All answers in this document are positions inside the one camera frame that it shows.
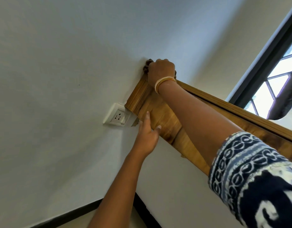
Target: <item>wooden molding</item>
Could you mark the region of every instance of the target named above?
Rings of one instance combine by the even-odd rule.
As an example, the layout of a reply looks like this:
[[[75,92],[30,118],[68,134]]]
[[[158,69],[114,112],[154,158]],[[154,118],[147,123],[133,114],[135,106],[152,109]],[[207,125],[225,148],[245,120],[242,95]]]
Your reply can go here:
[[[234,106],[185,83],[177,83],[186,91],[227,117],[243,130],[254,134],[292,161],[292,131]],[[190,141],[178,118],[164,100],[148,85],[144,75],[130,95],[125,107],[143,120],[151,112],[151,128],[162,126],[161,137],[171,144],[206,175],[209,166]]]

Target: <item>bangle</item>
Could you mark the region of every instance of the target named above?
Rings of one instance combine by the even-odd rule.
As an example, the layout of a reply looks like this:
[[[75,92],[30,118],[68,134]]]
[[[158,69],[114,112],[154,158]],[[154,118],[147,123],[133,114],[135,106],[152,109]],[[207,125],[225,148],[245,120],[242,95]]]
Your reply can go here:
[[[173,77],[170,77],[170,76],[167,76],[167,77],[163,77],[159,80],[157,80],[156,84],[155,84],[155,91],[157,94],[159,94],[159,86],[164,82],[164,81],[167,81],[167,80],[173,80],[175,82],[177,82]]]

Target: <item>sleeve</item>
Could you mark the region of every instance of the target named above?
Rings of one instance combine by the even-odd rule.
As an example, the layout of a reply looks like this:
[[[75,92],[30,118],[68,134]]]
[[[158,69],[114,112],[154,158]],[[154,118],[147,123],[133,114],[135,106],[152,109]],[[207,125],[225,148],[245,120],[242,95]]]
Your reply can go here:
[[[243,226],[292,227],[292,162],[252,134],[224,142],[208,184]]]

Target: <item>window frame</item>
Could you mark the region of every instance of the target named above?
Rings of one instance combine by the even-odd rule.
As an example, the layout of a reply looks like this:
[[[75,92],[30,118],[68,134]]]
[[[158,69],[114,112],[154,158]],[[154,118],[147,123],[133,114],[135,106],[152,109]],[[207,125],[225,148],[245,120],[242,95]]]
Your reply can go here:
[[[251,69],[229,103],[245,108],[292,44],[292,15]]]

